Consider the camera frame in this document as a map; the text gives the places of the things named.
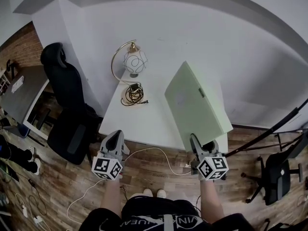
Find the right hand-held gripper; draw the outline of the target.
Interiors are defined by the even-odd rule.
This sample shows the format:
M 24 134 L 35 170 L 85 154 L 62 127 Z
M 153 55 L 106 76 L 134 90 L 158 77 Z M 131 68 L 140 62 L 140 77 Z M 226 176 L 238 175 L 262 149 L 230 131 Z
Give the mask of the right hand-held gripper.
M 191 161 L 192 175 L 200 180 L 218 180 L 224 178 L 229 170 L 226 158 L 219 152 L 216 140 L 202 146 L 195 134 L 190 135 L 190 144 L 195 159 Z

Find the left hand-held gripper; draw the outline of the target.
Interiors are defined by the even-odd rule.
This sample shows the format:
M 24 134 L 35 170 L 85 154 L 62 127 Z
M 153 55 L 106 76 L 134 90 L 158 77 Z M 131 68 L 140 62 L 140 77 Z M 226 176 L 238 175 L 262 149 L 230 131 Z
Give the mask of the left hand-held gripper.
M 115 180 L 123 169 L 123 155 L 129 155 L 130 150 L 125 145 L 124 133 L 121 130 L 109 134 L 101 143 L 101 148 L 93 158 L 92 172 L 100 179 Z

